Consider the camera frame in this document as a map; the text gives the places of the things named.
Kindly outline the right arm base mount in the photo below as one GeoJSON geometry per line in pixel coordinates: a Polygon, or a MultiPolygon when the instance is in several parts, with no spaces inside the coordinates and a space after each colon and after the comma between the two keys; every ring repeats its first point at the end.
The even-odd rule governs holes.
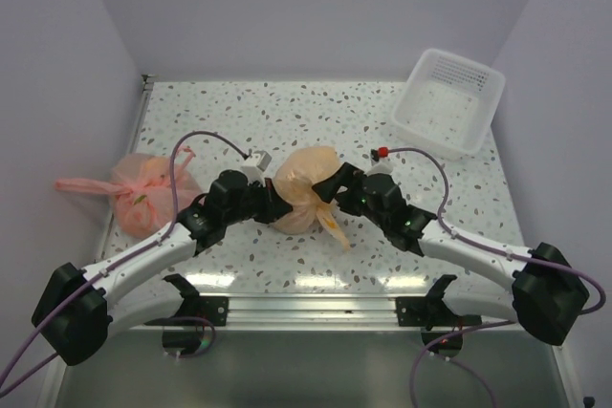
{"type": "Polygon", "coordinates": [[[424,345],[448,332],[434,332],[435,327],[447,327],[453,332],[482,324],[479,315],[457,315],[443,302],[446,289],[457,276],[444,274],[425,296],[399,296],[395,299],[395,313],[400,327],[417,327],[421,330],[424,345]]]}

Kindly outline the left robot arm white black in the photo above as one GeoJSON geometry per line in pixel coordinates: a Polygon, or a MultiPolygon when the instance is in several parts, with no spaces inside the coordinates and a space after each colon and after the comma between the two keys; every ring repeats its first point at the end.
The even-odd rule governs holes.
{"type": "Polygon", "coordinates": [[[135,246],[85,268],[71,263],[56,268],[34,309],[33,325],[67,365],[80,364],[109,337],[119,321],[111,310],[130,291],[216,245],[229,226],[247,220],[270,224],[292,210],[271,179],[251,183],[244,173],[226,170],[208,192],[135,246]]]}

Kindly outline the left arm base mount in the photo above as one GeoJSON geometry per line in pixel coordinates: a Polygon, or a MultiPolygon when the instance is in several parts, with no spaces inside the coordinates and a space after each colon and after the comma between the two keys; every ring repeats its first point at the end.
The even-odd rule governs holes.
{"type": "Polygon", "coordinates": [[[180,338],[178,331],[163,331],[164,350],[177,360],[193,358],[210,351],[216,341],[217,329],[227,325],[230,301],[227,296],[202,295],[180,274],[167,275],[164,280],[176,288],[182,303],[176,313],[161,320],[163,327],[192,327],[180,338]]]}

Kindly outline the orange plastic bag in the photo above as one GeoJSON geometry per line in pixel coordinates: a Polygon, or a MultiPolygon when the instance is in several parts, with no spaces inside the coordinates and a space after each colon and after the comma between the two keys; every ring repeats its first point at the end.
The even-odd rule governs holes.
{"type": "Polygon", "coordinates": [[[297,235],[318,222],[348,250],[349,240],[333,215],[335,205],[324,202],[313,190],[316,183],[331,178],[339,169],[339,156],[334,147],[309,146],[295,150],[273,177],[275,191],[293,210],[274,222],[273,228],[287,235],[297,235]]]}

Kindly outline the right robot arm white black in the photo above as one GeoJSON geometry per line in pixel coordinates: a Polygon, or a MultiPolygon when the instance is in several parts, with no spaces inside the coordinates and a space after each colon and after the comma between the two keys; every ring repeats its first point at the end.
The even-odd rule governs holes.
{"type": "Polygon", "coordinates": [[[480,310],[474,298],[448,291],[431,295],[426,313],[434,323],[479,314],[516,322],[534,338],[559,346],[589,298],[578,272],[558,248],[546,243],[535,248],[504,245],[460,232],[409,204],[388,173],[366,174],[345,163],[312,189],[341,211],[367,218],[393,247],[465,268],[505,291],[499,300],[482,300],[480,310]]]}

